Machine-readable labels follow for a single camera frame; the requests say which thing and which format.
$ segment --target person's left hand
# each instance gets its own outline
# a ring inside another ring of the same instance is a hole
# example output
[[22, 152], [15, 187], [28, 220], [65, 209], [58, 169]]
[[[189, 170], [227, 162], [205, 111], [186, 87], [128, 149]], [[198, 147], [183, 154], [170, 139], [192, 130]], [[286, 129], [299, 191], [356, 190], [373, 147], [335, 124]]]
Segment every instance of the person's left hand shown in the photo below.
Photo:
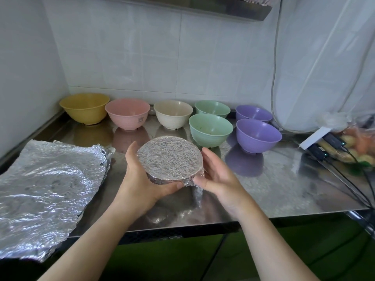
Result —
[[138, 160], [138, 148], [137, 142], [134, 141], [126, 151], [125, 158], [128, 163], [126, 174], [112, 203], [124, 213], [130, 211], [135, 219], [150, 210], [160, 198], [183, 187], [181, 182], [153, 184]]

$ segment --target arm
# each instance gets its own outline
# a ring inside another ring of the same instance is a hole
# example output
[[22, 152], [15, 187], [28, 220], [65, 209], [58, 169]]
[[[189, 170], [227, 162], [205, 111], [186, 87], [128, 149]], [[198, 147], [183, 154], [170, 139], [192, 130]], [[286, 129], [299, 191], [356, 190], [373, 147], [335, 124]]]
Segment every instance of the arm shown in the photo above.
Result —
[[214, 193], [223, 207], [241, 224], [262, 281], [316, 281], [317, 277], [280, 236], [254, 199], [242, 187], [227, 165], [203, 148], [206, 178], [194, 182]]
[[126, 152], [128, 167], [119, 191], [104, 214], [40, 277], [48, 280], [98, 280], [127, 228], [163, 196], [182, 183], [156, 185], [149, 181], [137, 158], [137, 143]]

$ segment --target crumpled foil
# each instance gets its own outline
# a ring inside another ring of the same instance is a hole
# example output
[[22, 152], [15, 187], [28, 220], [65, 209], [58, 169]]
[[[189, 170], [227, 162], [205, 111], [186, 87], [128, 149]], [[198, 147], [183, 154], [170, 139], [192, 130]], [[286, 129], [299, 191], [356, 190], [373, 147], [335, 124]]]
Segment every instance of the crumpled foil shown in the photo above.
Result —
[[140, 147], [138, 159], [155, 184], [181, 181], [185, 186], [194, 186], [195, 202], [201, 205], [203, 190], [193, 179], [204, 176], [203, 157], [193, 143], [175, 136], [157, 137]]
[[76, 227], [113, 152], [29, 141], [0, 176], [0, 259], [46, 260]]

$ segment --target range hood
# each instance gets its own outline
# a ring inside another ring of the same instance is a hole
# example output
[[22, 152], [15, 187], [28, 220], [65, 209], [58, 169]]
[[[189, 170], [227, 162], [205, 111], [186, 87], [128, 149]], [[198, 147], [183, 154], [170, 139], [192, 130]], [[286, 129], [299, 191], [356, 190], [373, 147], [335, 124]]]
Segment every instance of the range hood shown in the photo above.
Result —
[[133, 0], [169, 7], [198, 10], [212, 14], [262, 21], [270, 13], [270, 5], [245, 0]]

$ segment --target forearm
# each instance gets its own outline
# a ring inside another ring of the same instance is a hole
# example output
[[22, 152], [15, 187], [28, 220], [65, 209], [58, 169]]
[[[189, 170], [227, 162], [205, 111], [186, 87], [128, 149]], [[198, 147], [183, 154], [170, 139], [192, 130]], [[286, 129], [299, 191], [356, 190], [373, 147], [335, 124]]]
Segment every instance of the forearm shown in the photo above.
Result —
[[252, 198], [243, 208], [239, 222], [262, 281], [318, 280]]
[[98, 280], [119, 240], [135, 215], [107, 211], [65, 252], [40, 280]]

